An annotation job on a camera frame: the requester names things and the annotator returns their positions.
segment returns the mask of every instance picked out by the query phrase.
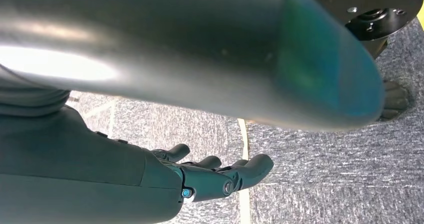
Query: blue screw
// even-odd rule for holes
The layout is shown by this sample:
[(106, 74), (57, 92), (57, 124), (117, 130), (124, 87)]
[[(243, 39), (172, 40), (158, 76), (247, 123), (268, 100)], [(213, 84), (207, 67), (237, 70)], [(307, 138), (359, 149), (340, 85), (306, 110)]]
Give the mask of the blue screw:
[(193, 195), (193, 191), (192, 190), (186, 189), (186, 188), (182, 189), (181, 196), (183, 198), (191, 198), (192, 195)]

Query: curved metal pipe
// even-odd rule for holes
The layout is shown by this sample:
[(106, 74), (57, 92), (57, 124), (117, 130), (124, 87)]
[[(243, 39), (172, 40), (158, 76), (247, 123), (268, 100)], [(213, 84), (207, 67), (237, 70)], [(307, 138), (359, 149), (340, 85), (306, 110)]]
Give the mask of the curved metal pipe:
[(0, 0), (0, 64), (40, 85), (280, 127), (380, 115), (372, 57), (314, 0)]

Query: white stripe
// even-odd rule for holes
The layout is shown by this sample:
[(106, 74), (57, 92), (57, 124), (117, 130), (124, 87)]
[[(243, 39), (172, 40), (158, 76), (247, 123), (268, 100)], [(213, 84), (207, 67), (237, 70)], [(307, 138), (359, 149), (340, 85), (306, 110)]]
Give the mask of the white stripe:
[(115, 112), (116, 112), (116, 104), (117, 102), (115, 100), (112, 101), (112, 107), (110, 108), (110, 117), (109, 117), (109, 129), (107, 130), (108, 135), (111, 138), (117, 138), (114, 137), (114, 125), (115, 125)]
[(90, 111), (88, 111), (87, 113), (82, 114), (81, 116), (83, 116), (84, 118), (90, 118), (94, 115), (96, 115), (99, 112), (103, 112), (105, 110), (107, 110), (108, 108), (114, 106), (115, 103), (113, 101), (109, 101), (101, 106), (97, 106), (94, 107), (93, 109), (91, 109)]
[[(240, 126), (241, 137), (243, 138), (242, 158), (245, 160), (249, 160), (249, 139), (245, 120), (238, 119), (238, 125)], [(240, 206), (240, 224), (251, 224), (251, 197), (249, 189), (239, 191), (238, 199)]]

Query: black robot foot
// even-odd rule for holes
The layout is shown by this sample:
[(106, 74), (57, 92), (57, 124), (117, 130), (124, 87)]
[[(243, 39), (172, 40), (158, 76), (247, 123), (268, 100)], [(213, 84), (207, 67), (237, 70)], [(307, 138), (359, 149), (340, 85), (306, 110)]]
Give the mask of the black robot foot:
[(385, 81), (384, 110), (379, 121), (387, 122), (397, 118), (409, 107), (408, 91), (393, 81)]

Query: gray carpet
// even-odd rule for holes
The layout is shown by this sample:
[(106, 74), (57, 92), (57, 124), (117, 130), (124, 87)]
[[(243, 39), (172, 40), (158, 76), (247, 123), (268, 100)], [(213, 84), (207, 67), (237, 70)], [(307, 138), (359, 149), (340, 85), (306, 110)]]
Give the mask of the gray carpet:
[[(389, 123), (338, 133), (248, 124), (249, 155), (266, 153), (271, 174), (250, 190), (253, 224), (424, 223), (424, 32), (418, 21), (394, 35), (377, 60), (385, 79), (411, 92), (412, 107)], [(242, 156), (235, 118), (74, 92), (88, 126), (148, 149), (186, 143), (186, 160)], [(172, 224), (238, 224), (239, 198), (186, 204)]]

